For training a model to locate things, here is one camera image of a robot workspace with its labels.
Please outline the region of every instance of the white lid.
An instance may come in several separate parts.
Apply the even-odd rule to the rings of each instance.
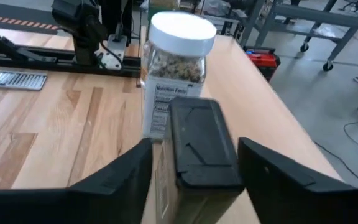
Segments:
[[[214,44],[215,26],[208,20],[185,12],[159,12],[151,20],[149,41],[175,55],[201,57]]]

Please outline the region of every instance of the plastic jar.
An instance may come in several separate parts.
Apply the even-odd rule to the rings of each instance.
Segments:
[[[206,55],[215,26],[185,12],[159,12],[151,19],[145,44],[145,137],[162,139],[168,104],[176,96],[198,97],[206,78]]]

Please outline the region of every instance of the metal cart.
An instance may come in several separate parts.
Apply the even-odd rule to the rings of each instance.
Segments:
[[[329,0],[327,5],[322,11],[315,9],[308,9],[305,7],[299,7],[295,5],[283,4],[283,0],[274,0],[272,8],[265,18],[265,22],[259,20],[259,12],[262,9],[265,1],[257,1],[254,5],[251,15],[248,16],[244,24],[246,24],[246,29],[242,34],[241,45],[245,46],[247,40],[250,36],[251,30],[250,27],[254,27],[258,32],[258,38],[256,40],[255,46],[260,47],[268,32],[286,32],[297,35],[305,35],[305,41],[300,47],[301,52],[306,52],[309,49],[309,41],[312,37],[329,39],[333,41],[336,46],[331,52],[331,55],[328,57],[327,62],[323,66],[324,71],[330,71],[334,68],[333,60],[345,47],[345,45],[350,41],[353,35],[358,30],[358,17],[345,16],[341,14],[331,13],[330,10],[333,8],[337,0]],[[310,29],[308,27],[299,27],[299,26],[287,26],[285,23],[279,23],[275,21],[277,15],[285,16],[287,18],[295,19],[304,19],[307,21],[314,21],[315,24]],[[322,23],[338,25],[348,27],[349,30],[344,34],[342,38],[340,37],[329,37],[314,32]]]

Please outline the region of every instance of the wooden tabletop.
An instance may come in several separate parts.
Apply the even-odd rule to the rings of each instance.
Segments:
[[[73,48],[69,37],[0,34],[17,44]],[[126,52],[137,53],[136,45]],[[340,179],[233,39],[218,36],[207,63],[202,95],[221,105],[235,145],[246,136]],[[64,187],[96,172],[139,142],[143,103],[133,78],[48,72],[42,91],[0,89],[0,189]],[[145,224],[155,223],[152,200]],[[259,222],[246,191],[219,223],[245,220]]]

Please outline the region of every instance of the nutrition facts label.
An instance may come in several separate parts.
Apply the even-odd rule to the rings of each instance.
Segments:
[[[202,84],[147,77],[145,96],[144,136],[163,138],[169,102],[176,96],[200,96]]]

